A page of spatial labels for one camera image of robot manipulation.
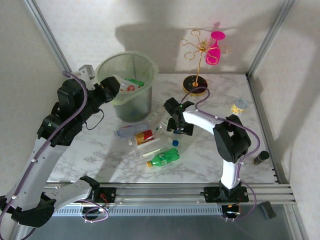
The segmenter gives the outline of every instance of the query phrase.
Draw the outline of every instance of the red wire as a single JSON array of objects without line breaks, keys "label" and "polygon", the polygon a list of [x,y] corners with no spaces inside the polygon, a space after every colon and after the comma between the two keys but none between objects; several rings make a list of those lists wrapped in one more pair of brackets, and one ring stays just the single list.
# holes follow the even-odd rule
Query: red wire
[{"label": "red wire", "polygon": [[107,204],[109,204],[109,202],[107,201],[107,197],[106,197],[106,195],[104,195],[103,193],[101,193],[100,194],[100,197],[104,200],[104,202],[105,202],[105,205],[104,206],[106,206]]}]

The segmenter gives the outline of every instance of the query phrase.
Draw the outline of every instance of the black round base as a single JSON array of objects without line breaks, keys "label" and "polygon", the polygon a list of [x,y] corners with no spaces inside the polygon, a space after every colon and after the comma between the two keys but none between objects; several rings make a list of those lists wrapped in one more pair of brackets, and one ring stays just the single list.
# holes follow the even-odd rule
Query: black round base
[{"label": "black round base", "polygon": [[[192,89],[197,88],[197,87],[208,87],[208,83],[207,81],[201,77],[198,76],[198,81],[196,82],[196,75],[192,75],[192,76],[187,76],[182,83],[182,88],[183,90],[188,93],[190,92]],[[201,96],[205,93],[206,89],[197,89],[193,92],[190,93],[191,96]]]}]

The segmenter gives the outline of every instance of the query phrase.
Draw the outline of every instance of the gray metal floor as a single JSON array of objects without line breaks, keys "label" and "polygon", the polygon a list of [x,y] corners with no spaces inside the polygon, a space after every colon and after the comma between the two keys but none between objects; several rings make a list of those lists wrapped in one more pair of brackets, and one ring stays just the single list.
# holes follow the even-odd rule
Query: gray metal floor
[{"label": "gray metal floor", "polygon": [[[247,212],[251,206],[243,205]],[[257,207],[238,222],[214,216],[114,216],[84,223],[79,216],[54,216],[37,229],[30,240],[291,240],[282,205],[273,205],[276,218],[266,219]]]}]

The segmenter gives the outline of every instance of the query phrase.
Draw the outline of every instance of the yellow lid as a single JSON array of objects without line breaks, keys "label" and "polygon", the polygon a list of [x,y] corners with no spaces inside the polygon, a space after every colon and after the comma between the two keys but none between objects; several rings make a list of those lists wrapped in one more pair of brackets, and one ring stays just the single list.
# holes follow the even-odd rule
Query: yellow lid
[{"label": "yellow lid", "polygon": [[151,161],[147,161],[146,165],[148,166],[148,168],[151,168],[152,167],[152,162]]}]

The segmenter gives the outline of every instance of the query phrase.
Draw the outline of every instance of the green plastic bottle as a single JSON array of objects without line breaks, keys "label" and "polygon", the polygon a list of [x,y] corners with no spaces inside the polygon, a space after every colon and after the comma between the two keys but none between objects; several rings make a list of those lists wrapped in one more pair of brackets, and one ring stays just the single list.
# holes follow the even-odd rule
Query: green plastic bottle
[{"label": "green plastic bottle", "polygon": [[146,164],[150,168],[152,166],[161,167],[180,158],[178,150],[174,147],[168,151],[157,154],[151,161],[147,161]]},{"label": "green plastic bottle", "polygon": [[132,82],[134,83],[135,85],[138,85],[139,87],[143,87],[145,85],[145,83],[143,81],[138,81],[138,80],[135,80],[133,78],[128,78],[126,77],[125,80],[129,81],[129,82]]}]

